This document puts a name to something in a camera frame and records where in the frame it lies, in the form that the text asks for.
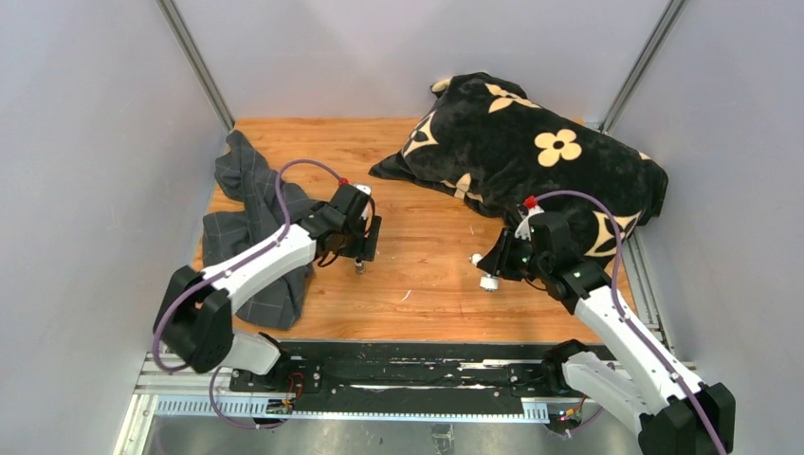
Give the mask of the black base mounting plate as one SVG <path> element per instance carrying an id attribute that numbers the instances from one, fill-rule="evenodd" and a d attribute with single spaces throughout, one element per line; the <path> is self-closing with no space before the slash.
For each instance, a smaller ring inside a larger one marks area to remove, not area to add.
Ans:
<path id="1" fill-rule="evenodd" d="M 232 373 L 225 391 L 289 398 L 296 412 L 380 415 L 511 415 L 522 399 L 574 405 L 577 391 L 551 385 L 545 343 L 283 342 L 267 376 Z"/>

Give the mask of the black floral plush blanket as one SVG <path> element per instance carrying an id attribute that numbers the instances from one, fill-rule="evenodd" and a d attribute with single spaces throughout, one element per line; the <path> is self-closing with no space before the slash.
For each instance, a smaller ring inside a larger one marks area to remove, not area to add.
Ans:
<path id="1" fill-rule="evenodd" d="M 566 216 L 578 250 L 602 264 L 661 213 L 667 172 L 647 154 L 530 100 L 485 72 L 430 87 L 434 104 L 370 175 L 440 191 L 515 227 L 531 196 Z"/>

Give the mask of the left aluminium frame post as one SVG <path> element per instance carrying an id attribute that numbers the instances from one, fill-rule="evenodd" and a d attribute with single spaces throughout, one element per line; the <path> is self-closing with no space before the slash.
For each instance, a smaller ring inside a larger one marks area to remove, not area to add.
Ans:
<path id="1" fill-rule="evenodd" d="M 212 76 L 198 44 L 192 36 L 192 32 L 179 6 L 174 0 L 156 0 L 155 2 L 160 8 L 174 38 L 181 47 L 196 79 L 198 79 L 205 95 L 210 101 L 214 113 L 222 123 L 223 128 L 227 131 L 231 131 L 235 126 L 235 117 L 228 108 L 224 96 Z"/>

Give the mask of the right aluminium frame post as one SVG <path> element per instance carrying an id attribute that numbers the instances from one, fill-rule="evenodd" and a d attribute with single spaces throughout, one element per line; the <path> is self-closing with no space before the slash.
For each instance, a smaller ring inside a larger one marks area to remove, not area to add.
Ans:
<path id="1" fill-rule="evenodd" d="M 659 19 L 652 28 L 647 40 L 630 68 L 626 79 L 613 98 L 605 116 L 600 121 L 598 126 L 599 132 L 608 134 L 616 126 L 641 80 L 643 80 L 648 72 L 650 64 L 655 59 L 667 39 L 667 36 L 678 21 L 686 4 L 686 0 L 667 1 Z"/>

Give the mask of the white plastic water faucet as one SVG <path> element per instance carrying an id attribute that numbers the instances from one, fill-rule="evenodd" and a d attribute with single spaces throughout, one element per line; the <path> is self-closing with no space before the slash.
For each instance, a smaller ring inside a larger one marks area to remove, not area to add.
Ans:
<path id="1" fill-rule="evenodd" d="M 476 268 L 479 267 L 479 262 L 484 256 L 479 253 L 474 253 L 469 257 L 469 261 L 472 265 Z M 482 270 L 481 278 L 479 281 L 479 286 L 485 291 L 489 293 L 496 292 L 499 289 L 499 279 L 489 272 L 485 272 Z"/>

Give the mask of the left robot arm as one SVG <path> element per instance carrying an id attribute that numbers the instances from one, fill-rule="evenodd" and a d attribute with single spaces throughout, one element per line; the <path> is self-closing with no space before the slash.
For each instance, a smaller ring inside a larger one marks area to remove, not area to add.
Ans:
<path id="1" fill-rule="evenodd" d="M 317 203 L 243 253 L 200 271 L 188 265 L 176 269 L 155 320 L 155 343 L 178 355 L 180 370 L 248 371 L 265 390 L 282 390 L 291 369 L 280 343 L 235 328 L 236 313 L 296 269 L 339 258 L 372 261 L 381 221 L 371 187 L 342 182 L 330 201 Z"/>

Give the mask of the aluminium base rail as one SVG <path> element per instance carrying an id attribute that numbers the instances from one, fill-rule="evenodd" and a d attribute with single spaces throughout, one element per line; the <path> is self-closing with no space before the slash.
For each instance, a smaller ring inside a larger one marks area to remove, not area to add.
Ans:
<path id="1" fill-rule="evenodd" d="M 549 424 L 558 404 L 606 410 L 631 428 L 648 454 L 705 454 L 708 434 L 683 445 L 684 390 L 710 406 L 722 388 L 661 340 L 633 332 L 642 311 L 600 290 L 573 314 L 527 281 L 486 291 L 485 274 L 457 246 L 380 244 L 361 278 L 321 271 L 307 314 L 283 341 L 285 379 L 251 373 L 161 372 L 146 360 L 119 434 L 118 454 L 140 454 L 158 416 L 225 415 L 259 420 L 501 422 Z"/>

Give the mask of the aluminium frame post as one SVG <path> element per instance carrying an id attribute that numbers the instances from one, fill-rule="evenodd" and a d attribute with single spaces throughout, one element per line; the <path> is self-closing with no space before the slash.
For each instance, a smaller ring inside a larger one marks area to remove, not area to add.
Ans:
<path id="1" fill-rule="evenodd" d="M 235 117 L 228 108 L 224 96 L 212 76 L 198 44 L 192 36 L 192 32 L 179 6 L 174 0 L 156 0 L 155 2 L 160 8 L 174 38 L 181 47 L 196 79 L 198 79 L 205 95 L 210 101 L 214 113 L 222 123 L 223 128 L 227 131 L 231 131 L 235 126 Z"/>
<path id="2" fill-rule="evenodd" d="M 598 126 L 599 132 L 608 134 L 616 126 L 641 80 L 643 80 L 648 72 L 650 64 L 655 59 L 667 39 L 667 36 L 678 21 L 686 4 L 686 0 L 667 1 L 659 19 L 652 28 L 647 40 L 630 68 L 626 79 L 613 98 L 605 116 L 600 121 Z"/>

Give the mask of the grey checked cloth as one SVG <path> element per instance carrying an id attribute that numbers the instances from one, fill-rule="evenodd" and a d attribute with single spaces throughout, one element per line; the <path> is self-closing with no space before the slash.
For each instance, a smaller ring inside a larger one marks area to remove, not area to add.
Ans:
<path id="1" fill-rule="evenodd" d="M 229 151 L 215 160 L 214 178 L 223 194 L 244 207 L 203 218 L 203 265 L 231 259 L 274 234 L 283 224 L 277 201 L 277 172 L 240 131 L 227 137 Z M 288 330 L 302 316 L 311 264 L 297 267 L 250 298 L 237 317 L 260 327 Z"/>

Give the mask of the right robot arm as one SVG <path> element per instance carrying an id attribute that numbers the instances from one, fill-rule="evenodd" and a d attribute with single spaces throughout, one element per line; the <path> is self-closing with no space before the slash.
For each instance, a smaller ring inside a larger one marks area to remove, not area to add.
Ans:
<path id="1" fill-rule="evenodd" d="M 576 252 L 568 223 L 556 212 L 531 211 L 505 227 L 486 254 L 470 261 L 482 289 L 501 280 L 540 280 L 548 295 L 583 322 L 622 367 L 611 369 L 576 339 L 542 361 L 544 387 L 556 395 L 592 398 L 635 435 L 644 454 L 729 454 L 734 449 L 736 399 L 709 385 L 672 353 L 631 311 L 612 277 Z"/>

